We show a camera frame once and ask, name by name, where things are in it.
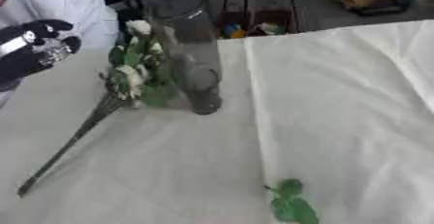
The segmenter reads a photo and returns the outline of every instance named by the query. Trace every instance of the white jacket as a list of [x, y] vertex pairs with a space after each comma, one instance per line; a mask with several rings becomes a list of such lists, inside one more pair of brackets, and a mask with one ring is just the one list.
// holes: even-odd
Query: white jacket
[[6, 0], [0, 7], [0, 28], [44, 18], [71, 22], [85, 48], [111, 47], [117, 38], [116, 12], [104, 0]]

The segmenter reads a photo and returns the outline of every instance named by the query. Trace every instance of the green leaf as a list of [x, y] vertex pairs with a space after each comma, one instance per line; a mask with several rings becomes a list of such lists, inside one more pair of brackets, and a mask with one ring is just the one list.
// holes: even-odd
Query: green leaf
[[114, 47], [108, 54], [108, 61], [114, 67], [124, 62], [124, 51], [120, 47]]
[[295, 220], [299, 224], [319, 224], [317, 213], [301, 198], [292, 199], [290, 206], [294, 210]]
[[303, 184], [298, 179], [286, 179], [279, 183], [276, 191], [285, 198], [296, 197], [301, 194]]
[[142, 88], [142, 94], [140, 100], [145, 103], [146, 106], [151, 108], [161, 108], [166, 105], [167, 96], [161, 90], [156, 87], [144, 86]]
[[124, 65], [136, 67], [140, 62], [140, 57], [134, 52], [127, 52], [124, 56]]
[[285, 198], [274, 198], [271, 201], [271, 210], [274, 217], [281, 222], [295, 221], [295, 213], [290, 202]]

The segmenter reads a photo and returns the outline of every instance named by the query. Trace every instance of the table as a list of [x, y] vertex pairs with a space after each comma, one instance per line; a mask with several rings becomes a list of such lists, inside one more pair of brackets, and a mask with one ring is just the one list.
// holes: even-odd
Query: table
[[105, 56], [71, 58], [0, 112], [0, 223], [273, 223], [264, 182], [289, 177], [322, 224], [433, 223], [433, 30], [221, 42], [221, 111], [119, 112], [19, 201], [103, 94]]
[[243, 41], [220, 43], [224, 107], [122, 111], [19, 200], [17, 187], [104, 92], [107, 53], [29, 78], [0, 112], [1, 223], [258, 223], [269, 219]]

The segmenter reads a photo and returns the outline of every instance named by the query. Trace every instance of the white sleeve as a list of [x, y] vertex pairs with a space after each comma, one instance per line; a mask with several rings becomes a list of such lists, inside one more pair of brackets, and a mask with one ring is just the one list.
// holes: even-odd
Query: white sleeve
[[104, 0], [28, 0], [38, 18], [58, 18], [71, 22], [73, 33], [86, 45], [102, 40], [112, 45], [117, 36], [117, 17]]

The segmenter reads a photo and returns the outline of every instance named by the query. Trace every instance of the black glove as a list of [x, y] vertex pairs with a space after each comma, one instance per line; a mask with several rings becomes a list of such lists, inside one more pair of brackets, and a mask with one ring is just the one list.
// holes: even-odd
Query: black glove
[[[25, 32], [32, 31], [36, 38], [33, 44], [29, 44], [3, 57], [0, 57], [0, 84], [27, 77], [52, 67], [51, 64], [43, 64], [40, 61], [49, 57], [46, 52], [34, 52], [33, 46], [43, 46], [43, 39], [55, 39], [59, 36], [59, 31], [73, 29], [71, 23], [57, 20], [46, 19], [37, 20], [20, 26], [10, 26], [0, 30], [0, 45], [23, 35]], [[68, 45], [72, 53], [79, 50], [81, 42], [78, 37], [69, 37], [62, 41]]]

